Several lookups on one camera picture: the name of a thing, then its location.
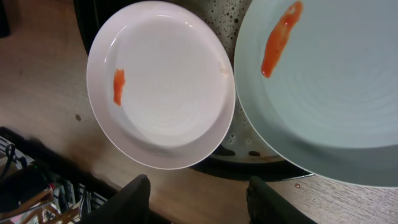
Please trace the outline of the white plate bottom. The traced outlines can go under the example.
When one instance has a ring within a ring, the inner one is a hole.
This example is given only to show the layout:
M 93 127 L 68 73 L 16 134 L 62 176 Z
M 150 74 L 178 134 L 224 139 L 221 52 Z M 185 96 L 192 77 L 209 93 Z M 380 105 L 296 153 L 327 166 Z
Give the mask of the white plate bottom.
M 91 108 L 125 155 L 163 170 L 207 158 L 231 125 L 236 90 L 226 51 L 184 7 L 142 1 L 114 13 L 87 61 Z

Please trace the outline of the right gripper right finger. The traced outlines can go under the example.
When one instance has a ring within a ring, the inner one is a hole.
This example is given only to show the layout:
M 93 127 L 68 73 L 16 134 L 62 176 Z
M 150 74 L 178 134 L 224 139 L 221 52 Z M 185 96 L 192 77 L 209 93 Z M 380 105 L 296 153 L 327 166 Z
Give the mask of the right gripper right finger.
M 249 179 L 246 201 L 250 224 L 315 224 L 257 176 Z

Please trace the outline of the pale blue plate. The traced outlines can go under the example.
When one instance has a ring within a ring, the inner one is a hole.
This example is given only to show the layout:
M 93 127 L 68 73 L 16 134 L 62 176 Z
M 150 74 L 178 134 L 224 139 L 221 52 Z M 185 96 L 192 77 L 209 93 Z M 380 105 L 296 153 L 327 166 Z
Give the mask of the pale blue plate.
M 269 35 L 290 1 L 253 1 L 234 54 L 236 91 L 259 137 L 309 172 L 397 187 L 397 2 L 304 1 L 270 77 Z

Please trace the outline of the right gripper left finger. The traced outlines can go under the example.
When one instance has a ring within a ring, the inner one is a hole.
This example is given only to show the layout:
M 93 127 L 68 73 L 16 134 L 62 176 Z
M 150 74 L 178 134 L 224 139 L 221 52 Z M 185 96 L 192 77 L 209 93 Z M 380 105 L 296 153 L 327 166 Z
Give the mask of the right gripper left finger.
M 149 222 L 150 181 L 138 175 L 81 224 L 143 224 Z

